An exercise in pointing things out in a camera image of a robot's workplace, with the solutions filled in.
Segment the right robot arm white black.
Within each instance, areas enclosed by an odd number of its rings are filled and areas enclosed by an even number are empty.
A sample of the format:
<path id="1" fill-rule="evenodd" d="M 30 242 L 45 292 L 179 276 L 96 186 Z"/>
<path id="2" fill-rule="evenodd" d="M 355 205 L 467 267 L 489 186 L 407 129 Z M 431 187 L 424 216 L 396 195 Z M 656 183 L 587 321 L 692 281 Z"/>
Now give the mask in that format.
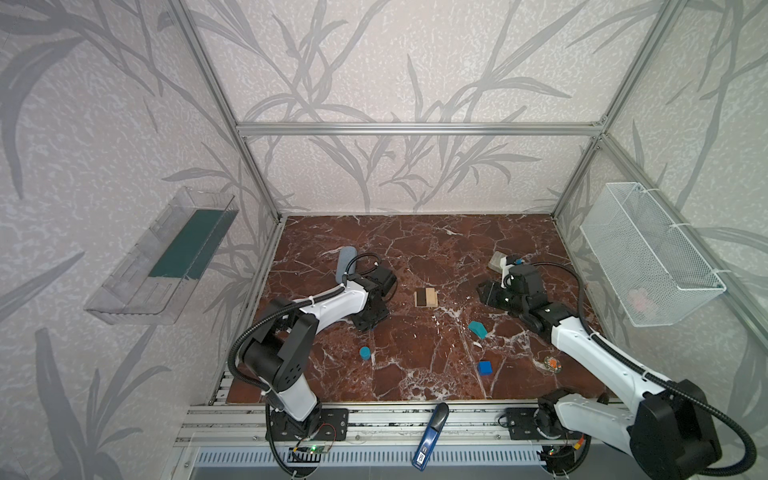
<path id="1" fill-rule="evenodd" d="M 626 453 L 652 479 L 733 477 L 754 466 L 758 450 L 741 425 L 710 405 L 694 383 L 674 382 L 647 368 L 593 329 L 585 315 L 582 281 L 575 309 L 550 300 L 539 266 L 504 265 L 500 280 L 486 280 L 476 291 L 482 304 L 521 320 L 625 406 L 616 409 L 577 393 L 553 393 L 544 401 L 562 429 Z"/>

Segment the blue cube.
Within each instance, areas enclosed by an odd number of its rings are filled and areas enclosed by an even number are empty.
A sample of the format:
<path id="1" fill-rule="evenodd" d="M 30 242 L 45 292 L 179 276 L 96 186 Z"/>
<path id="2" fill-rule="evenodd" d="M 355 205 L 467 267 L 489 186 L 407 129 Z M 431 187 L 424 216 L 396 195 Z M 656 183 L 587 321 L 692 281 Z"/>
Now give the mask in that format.
<path id="1" fill-rule="evenodd" d="M 480 376 L 489 376 L 493 373 L 490 361 L 481 361 L 477 364 L 477 371 Z"/>

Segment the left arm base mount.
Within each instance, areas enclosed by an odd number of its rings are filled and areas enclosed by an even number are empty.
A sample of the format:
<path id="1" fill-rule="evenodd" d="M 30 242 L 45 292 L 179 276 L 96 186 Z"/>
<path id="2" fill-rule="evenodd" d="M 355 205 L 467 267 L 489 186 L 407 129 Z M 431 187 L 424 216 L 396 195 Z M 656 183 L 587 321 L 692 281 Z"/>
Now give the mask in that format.
<path id="1" fill-rule="evenodd" d="M 274 441 L 343 441 L 347 436 L 349 414 L 345 408 L 317 407 L 305 420 L 298 421 L 285 412 L 270 409 L 267 427 Z"/>

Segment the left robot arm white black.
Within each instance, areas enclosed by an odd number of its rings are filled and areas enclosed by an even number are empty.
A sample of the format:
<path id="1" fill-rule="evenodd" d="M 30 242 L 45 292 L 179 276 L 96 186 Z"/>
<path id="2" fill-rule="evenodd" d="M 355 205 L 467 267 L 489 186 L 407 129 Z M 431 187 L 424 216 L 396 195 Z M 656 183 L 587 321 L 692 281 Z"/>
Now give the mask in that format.
<path id="1" fill-rule="evenodd" d="M 341 284 L 316 296 L 276 299 L 232 344 L 227 369 L 232 376 L 259 388 L 267 403 L 294 422 L 305 422 L 319 402 L 304 376 L 316 335 L 349 320 L 369 331 L 389 316 L 385 298 L 395 274 L 376 265 L 362 274 L 346 274 Z"/>

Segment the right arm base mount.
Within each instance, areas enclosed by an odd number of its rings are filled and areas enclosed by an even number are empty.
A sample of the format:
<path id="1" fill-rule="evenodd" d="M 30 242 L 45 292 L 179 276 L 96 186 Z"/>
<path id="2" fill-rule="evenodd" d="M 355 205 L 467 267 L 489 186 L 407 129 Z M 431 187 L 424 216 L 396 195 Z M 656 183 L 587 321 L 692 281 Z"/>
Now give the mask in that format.
<path id="1" fill-rule="evenodd" d="M 554 441 L 566 444 L 581 440 L 581 432 L 565 429 L 554 414 L 538 407 L 507 408 L 497 419 L 511 440 Z"/>

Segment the dark brown wood block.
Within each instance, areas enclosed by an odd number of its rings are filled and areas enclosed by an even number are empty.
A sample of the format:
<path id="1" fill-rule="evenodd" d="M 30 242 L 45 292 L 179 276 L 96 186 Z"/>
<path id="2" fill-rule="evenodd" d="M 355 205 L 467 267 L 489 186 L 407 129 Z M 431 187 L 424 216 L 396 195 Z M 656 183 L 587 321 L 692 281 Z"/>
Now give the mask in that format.
<path id="1" fill-rule="evenodd" d="M 427 306 L 427 292 L 425 288 L 419 288 L 414 292 L 414 301 L 416 307 Z"/>

